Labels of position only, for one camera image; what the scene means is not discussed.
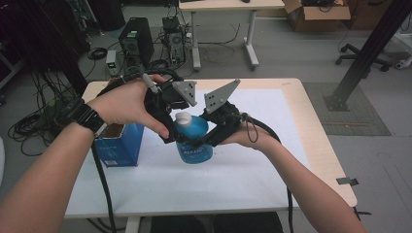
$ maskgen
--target blue cardboard box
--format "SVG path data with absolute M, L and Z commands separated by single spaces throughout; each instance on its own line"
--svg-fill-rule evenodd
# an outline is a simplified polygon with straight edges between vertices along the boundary
M 112 124 L 101 138 L 95 139 L 97 154 L 107 167 L 136 166 L 143 131 L 141 124 Z

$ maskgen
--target hand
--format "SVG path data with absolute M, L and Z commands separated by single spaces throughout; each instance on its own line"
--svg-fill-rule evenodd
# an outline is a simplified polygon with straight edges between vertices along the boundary
M 151 75 L 155 83 L 164 83 L 160 75 Z M 163 138 L 169 137 L 169 131 L 153 118 L 145 108 L 145 96 L 148 86 L 139 79 L 115 88 L 87 104 L 96 111 L 107 124 L 140 123 L 152 129 Z

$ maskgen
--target white bottle cap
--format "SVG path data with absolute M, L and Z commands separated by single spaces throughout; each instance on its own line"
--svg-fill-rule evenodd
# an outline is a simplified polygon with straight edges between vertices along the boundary
M 182 127 L 191 125 L 191 114 L 188 112 L 181 112 L 176 114 L 176 122 Z

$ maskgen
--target watch strap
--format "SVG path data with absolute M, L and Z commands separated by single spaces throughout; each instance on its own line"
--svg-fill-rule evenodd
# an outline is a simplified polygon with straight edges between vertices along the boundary
M 90 129 L 98 137 L 106 128 L 106 122 L 81 98 L 71 101 L 63 110 L 67 118 L 76 121 L 79 125 Z

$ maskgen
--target gray mat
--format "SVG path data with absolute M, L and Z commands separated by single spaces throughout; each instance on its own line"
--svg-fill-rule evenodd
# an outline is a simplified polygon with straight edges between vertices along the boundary
M 327 109 L 324 96 L 331 95 L 338 83 L 304 83 L 303 86 L 328 135 L 391 136 L 360 87 L 355 88 L 346 102 L 349 112 L 332 112 Z

